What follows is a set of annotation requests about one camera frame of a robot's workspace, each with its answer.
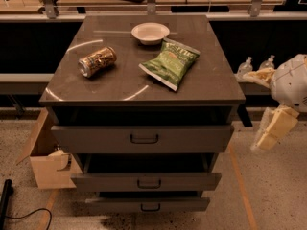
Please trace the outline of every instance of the white robot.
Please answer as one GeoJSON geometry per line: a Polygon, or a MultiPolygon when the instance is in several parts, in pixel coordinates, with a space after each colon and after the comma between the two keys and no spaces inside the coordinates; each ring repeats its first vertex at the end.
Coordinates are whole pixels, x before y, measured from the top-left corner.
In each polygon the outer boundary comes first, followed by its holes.
{"type": "Polygon", "coordinates": [[[307,112],[307,55],[296,55],[276,70],[249,72],[243,78],[268,87],[280,103],[276,110],[266,108],[251,146],[253,152],[265,152],[297,124],[300,112],[307,112]]]}

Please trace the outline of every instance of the white bowl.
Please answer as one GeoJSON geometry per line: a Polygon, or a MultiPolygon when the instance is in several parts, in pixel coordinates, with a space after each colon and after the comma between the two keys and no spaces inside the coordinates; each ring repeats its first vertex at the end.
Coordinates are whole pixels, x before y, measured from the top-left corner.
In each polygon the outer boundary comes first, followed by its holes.
{"type": "Polygon", "coordinates": [[[159,44],[163,37],[168,36],[170,30],[158,23],[143,23],[135,26],[132,31],[132,35],[139,39],[144,45],[159,44]]]}

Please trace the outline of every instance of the dresser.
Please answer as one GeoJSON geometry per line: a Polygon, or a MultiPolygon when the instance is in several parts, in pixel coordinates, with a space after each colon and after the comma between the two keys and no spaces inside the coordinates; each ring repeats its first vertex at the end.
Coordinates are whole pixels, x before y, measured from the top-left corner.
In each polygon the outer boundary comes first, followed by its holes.
{"type": "Polygon", "coordinates": [[[204,15],[88,15],[40,103],[52,132],[83,173],[71,179],[86,203],[108,212],[204,211],[222,175],[212,172],[245,96],[204,15]],[[140,23],[201,51],[177,92],[138,64],[160,53],[131,35],[140,23]],[[78,60],[110,46],[117,60],[92,78],[78,60]]]}

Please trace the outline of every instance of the cardboard box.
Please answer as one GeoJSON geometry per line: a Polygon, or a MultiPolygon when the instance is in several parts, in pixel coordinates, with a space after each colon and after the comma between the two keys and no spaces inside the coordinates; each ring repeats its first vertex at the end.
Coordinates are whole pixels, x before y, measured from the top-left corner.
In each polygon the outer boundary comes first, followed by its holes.
{"type": "Polygon", "coordinates": [[[16,163],[30,157],[39,189],[75,188],[70,175],[82,170],[71,154],[50,156],[58,143],[51,132],[52,125],[48,111],[43,108],[16,163]]]}

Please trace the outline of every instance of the orange line on floor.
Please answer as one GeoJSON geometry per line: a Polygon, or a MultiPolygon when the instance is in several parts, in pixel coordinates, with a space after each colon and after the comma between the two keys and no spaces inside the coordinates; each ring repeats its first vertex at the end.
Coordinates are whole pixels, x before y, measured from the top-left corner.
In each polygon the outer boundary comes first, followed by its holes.
{"type": "Polygon", "coordinates": [[[236,173],[236,177],[237,177],[237,180],[238,180],[238,183],[239,183],[241,197],[242,197],[244,207],[246,208],[246,212],[247,212],[247,215],[248,215],[248,221],[249,221],[250,228],[252,230],[256,230],[256,229],[258,229],[257,224],[256,224],[256,220],[255,220],[255,217],[253,216],[253,213],[252,213],[252,209],[251,209],[250,202],[249,202],[249,199],[248,199],[248,193],[247,193],[246,187],[244,185],[243,177],[241,176],[241,171],[240,171],[240,168],[239,168],[239,165],[238,165],[236,154],[235,154],[235,151],[234,151],[231,144],[229,144],[229,151],[230,151],[232,166],[233,166],[233,169],[236,173]]]}
{"type": "MultiPolygon", "coordinates": [[[[51,191],[49,199],[47,201],[47,205],[46,205],[46,209],[52,211],[52,207],[54,206],[54,203],[56,201],[57,195],[58,195],[59,190],[58,189],[54,189],[53,191],[51,191]]],[[[49,213],[48,212],[44,212],[43,216],[40,220],[39,226],[37,227],[37,230],[45,230],[46,226],[49,222],[49,213]]]]}

